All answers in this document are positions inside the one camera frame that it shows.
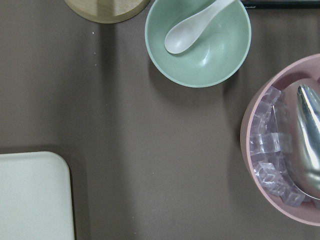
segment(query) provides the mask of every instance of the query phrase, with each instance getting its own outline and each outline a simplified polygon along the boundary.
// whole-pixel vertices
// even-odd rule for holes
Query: white plate
[[[52,152],[0,154],[0,240],[74,240],[70,173]]]

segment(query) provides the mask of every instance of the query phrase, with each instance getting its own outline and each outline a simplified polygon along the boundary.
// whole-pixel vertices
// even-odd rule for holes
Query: black object
[[[241,0],[246,9],[320,8],[320,0]]]

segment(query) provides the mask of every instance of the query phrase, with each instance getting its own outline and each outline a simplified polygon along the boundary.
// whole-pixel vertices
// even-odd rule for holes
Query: green bowl
[[[177,84],[203,88],[232,76],[251,43],[248,13],[236,0],[220,12],[186,51],[166,51],[165,37],[177,23],[209,6],[212,0],[156,0],[146,19],[145,43],[158,70]]]

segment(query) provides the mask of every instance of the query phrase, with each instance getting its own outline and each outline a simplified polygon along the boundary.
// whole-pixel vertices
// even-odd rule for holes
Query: pink bowl
[[[281,90],[295,81],[306,78],[311,78],[315,81],[320,80],[320,54],[305,57],[289,65],[269,80],[257,92],[244,113],[240,131],[240,143],[246,167],[264,197],[286,216],[304,224],[320,226],[320,209],[317,209],[312,203],[303,202],[300,207],[291,207],[285,205],[280,197],[267,193],[261,187],[254,173],[249,149],[250,129],[254,113],[257,109],[258,103],[261,101],[268,88],[270,86],[274,86]]]

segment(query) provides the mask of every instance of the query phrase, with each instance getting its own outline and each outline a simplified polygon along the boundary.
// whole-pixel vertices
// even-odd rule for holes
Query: round wooden board
[[[85,19],[103,24],[128,20],[140,13],[150,0],[64,0]]]

